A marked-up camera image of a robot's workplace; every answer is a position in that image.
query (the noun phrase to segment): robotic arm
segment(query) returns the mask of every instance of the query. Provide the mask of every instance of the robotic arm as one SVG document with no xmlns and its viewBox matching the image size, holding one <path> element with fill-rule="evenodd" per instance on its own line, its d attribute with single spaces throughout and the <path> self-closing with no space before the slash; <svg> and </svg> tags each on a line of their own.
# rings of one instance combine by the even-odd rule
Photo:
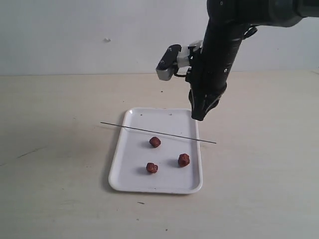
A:
<svg viewBox="0 0 319 239">
<path fill-rule="evenodd" d="M 159 79 L 185 77 L 192 118 L 202 121 L 225 92 L 226 80 L 243 39 L 257 26 L 291 27 L 304 17 L 319 17 L 319 0 L 207 0 L 209 22 L 203 41 L 170 46 L 156 71 Z M 186 75 L 181 67 L 189 66 Z"/>
</svg>

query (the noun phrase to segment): white wall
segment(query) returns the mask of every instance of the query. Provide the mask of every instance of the white wall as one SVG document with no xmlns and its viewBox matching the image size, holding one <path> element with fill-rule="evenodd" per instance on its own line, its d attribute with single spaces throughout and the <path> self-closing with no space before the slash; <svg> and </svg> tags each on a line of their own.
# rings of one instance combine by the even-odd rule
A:
<svg viewBox="0 0 319 239">
<path fill-rule="evenodd" d="M 207 20 L 206 0 L 3 0 L 0 75 L 153 72 L 169 45 L 202 39 Z M 319 19 L 260 27 L 233 70 L 318 68 L 318 42 Z"/>
</svg>

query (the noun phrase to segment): meat chunk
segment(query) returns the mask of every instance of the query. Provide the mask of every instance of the meat chunk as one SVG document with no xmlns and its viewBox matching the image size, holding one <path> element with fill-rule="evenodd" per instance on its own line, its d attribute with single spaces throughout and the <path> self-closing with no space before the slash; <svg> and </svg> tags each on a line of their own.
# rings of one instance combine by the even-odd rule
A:
<svg viewBox="0 0 319 239">
<path fill-rule="evenodd" d="M 179 156 L 178 164 L 180 167 L 185 167 L 189 165 L 189 163 L 190 163 L 189 156 L 186 153 L 183 153 Z"/>
<path fill-rule="evenodd" d="M 148 163 L 146 165 L 146 170 L 149 172 L 149 173 L 156 173 L 158 171 L 159 167 L 156 165 L 156 164 L 153 164 L 153 163 Z"/>
<path fill-rule="evenodd" d="M 157 148 L 158 146 L 160 146 L 160 139 L 157 137 L 153 137 L 150 139 L 150 144 L 154 147 Z"/>
</svg>

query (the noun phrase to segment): beige tabletop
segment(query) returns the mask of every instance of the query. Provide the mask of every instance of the beige tabletop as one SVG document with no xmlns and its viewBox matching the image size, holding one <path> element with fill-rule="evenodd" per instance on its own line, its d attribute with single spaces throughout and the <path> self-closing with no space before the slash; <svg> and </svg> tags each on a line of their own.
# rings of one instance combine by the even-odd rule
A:
<svg viewBox="0 0 319 239">
<path fill-rule="evenodd" d="M 156 75 L 0 78 L 0 238 L 318 239 L 319 74 L 232 73 L 199 123 L 193 195 L 119 193 L 107 182 L 133 107 L 190 108 Z"/>
</svg>

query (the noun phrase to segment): white tray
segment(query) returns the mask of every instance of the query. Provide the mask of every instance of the white tray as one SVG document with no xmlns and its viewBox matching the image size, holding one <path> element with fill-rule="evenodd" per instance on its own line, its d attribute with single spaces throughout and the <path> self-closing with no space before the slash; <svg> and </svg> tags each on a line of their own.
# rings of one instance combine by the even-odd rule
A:
<svg viewBox="0 0 319 239">
<path fill-rule="evenodd" d="M 198 137 L 197 121 L 186 109 L 133 108 L 125 114 L 123 125 L 151 131 Z M 152 148 L 149 139 L 161 140 Z M 180 154 L 187 153 L 190 164 L 179 167 Z M 147 163 L 159 166 L 155 174 L 146 171 Z M 118 191 L 191 194 L 200 190 L 203 177 L 199 142 L 155 133 L 122 128 L 109 175 Z"/>
</svg>

